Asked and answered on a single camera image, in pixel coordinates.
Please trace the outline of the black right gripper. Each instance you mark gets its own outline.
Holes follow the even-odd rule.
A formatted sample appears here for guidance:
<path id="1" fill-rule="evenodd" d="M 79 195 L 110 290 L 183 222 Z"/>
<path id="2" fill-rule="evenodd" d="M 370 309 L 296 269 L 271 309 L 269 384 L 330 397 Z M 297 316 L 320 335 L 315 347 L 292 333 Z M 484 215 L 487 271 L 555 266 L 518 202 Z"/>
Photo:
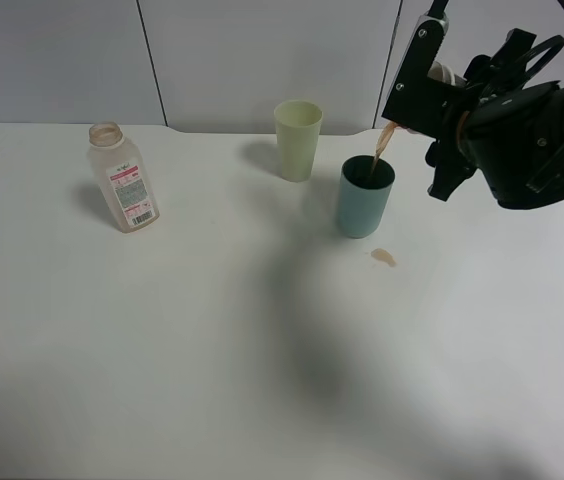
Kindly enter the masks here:
<path id="1" fill-rule="evenodd" d="M 557 90 L 557 83 L 527 84 L 564 47 L 564 37 L 541 42 L 513 29 L 495 54 L 473 58 L 456 99 L 456 143 L 435 140 L 425 155 L 434 169 L 428 194 L 446 202 L 476 167 L 460 150 L 529 150 L 534 118 Z"/>

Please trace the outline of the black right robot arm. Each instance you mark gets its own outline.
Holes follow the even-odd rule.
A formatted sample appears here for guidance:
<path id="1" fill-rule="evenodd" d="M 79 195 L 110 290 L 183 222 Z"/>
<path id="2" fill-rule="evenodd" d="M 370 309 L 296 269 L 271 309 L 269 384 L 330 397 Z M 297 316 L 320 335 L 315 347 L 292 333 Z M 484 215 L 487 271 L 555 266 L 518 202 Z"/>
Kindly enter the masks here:
<path id="1" fill-rule="evenodd" d="M 444 105 L 439 137 L 425 160 L 434 169 L 431 197 L 441 201 L 481 172 L 498 205 L 532 210 L 564 200 L 564 87 L 531 85 L 564 47 L 511 30 L 493 55 L 472 59 L 465 84 Z"/>

